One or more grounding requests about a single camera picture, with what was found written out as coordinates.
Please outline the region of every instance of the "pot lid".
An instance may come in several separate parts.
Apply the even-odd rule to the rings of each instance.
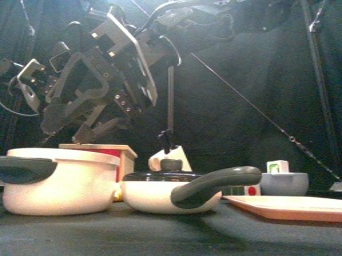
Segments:
[[[123,181],[171,181],[171,182],[191,182],[200,177],[200,174],[184,171],[159,171],[159,172],[134,172],[123,177]]]

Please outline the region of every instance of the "tray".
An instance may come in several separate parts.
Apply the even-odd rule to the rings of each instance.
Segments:
[[[224,196],[232,205],[277,220],[342,222],[342,200],[295,196]]]

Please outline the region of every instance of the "saucepan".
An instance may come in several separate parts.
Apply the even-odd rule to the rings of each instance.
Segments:
[[[23,215],[106,210],[118,189],[115,156],[71,149],[19,148],[0,157],[5,209]]]
[[[142,212],[200,213],[218,205],[223,187],[255,185],[260,178],[260,170],[251,166],[226,168],[204,175],[172,170],[135,172],[123,177],[123,200]]]

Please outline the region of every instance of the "metal rod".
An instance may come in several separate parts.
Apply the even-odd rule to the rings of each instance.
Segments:
[[[175,110],[175,67],[168,67],[167,128],[174,132]]]
[[[255,104],[243,96],[243,94],[231,86],[227,80],[216,73],[216,71],[206,64],[206,62],[192,53],[191,54],[196,60],[203,64],[208,71],[220,79],[220,81],[231,88],[231,90],[240,96],[246,103],[258,111],[258,113],[266,118],[266,120],[278,128],[282,134],[289,138],[290,142],[301,149],[301,151],[317,162],[317,164],[334,176],[334,178],[341,182],[341,177],[334,173],[334,171],[327,167],[327,165],[315,157],[313,152],[307,147],[291,136],[286,130],[271,120],[271,118],[262,112]]]
[[[333,155],[333,162],[334,162],[333,169],[338,170],[341,175],[342,174],[341,173],[341,157],[339,157],[339,149],[338,149],[338,143],[337,143],[337,134],[335,134],[334,122],[331,118],[331,109],[330,109],[329,95],[327,95],[327,89],[326,89],[326,79],[325,79],[325,74],[322,69],[322,59],[319,54],[318,38],[317,38],[317,34],[311,33],[310,31],[313,18],[311,18],[311,11],[310,11],[307,0],[301,0],[301,5],[302,5],[306,32],[307,32],[307,41],[309,41],[313,65],[314,65],[314,71],[315,71],[315,79],[317,79],[317,85],[318,85],[318,91],[319,91],[319,97],[321,97],[322,112],[325,117],[326,133],[327,133],[327,139],[329,139],[330,150]]]

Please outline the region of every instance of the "grey bowl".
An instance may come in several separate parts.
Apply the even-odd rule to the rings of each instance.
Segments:
[[[270,196],[305,196],[309,190],[307,173],[263,173],[260,193]]]

